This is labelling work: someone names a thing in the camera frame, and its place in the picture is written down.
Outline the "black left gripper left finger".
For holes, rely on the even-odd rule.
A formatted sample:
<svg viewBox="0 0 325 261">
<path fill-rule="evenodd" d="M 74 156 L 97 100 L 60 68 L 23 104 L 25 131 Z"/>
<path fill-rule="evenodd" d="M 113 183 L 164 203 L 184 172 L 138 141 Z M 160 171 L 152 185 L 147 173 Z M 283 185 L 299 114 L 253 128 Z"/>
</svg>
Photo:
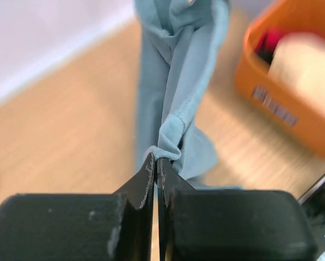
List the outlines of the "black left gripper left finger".
<svg viewBox="0 0 325 261">
<path fill-rule="evenodd" d="M 149 153 L 140 170 L 115 194 L 125 199 L 115 260 L 150 260 L 155 159 Z"/>
</svg>

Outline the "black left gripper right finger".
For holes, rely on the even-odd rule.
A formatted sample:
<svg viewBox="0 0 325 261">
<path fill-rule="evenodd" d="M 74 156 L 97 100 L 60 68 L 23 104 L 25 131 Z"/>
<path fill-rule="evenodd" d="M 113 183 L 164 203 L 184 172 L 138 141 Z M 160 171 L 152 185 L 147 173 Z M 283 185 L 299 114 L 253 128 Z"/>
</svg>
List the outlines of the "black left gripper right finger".
<svg viewBox="0 0 325 261">
<path fill-rule="evenodd" d="M 158 229 L 160 260 L 165 260 L 168 245 L 170 218 L 168 214 L 170 195 L 173 190 L 195 190 L 173 168 L 167 158 L 161 158 L 156 163 L 156 184 L 158 191 Z"/>
</svg>

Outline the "blue grey t shirt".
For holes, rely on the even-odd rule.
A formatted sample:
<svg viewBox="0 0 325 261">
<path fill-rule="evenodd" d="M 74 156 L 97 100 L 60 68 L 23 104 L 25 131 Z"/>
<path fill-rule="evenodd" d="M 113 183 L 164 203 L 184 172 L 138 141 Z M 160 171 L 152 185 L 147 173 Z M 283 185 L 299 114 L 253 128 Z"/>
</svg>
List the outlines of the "blue grey t shirt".
<svg viewBox="0 0 325 261">
<path fill-rule="evenodd" d="M 136 1 L 142 29 L 137 85 L 136 168 L 149 153 L 168 159 L 188 183 L 218 157 L 195 126 L 229 21 L 228 1 Z"/>
</svg>

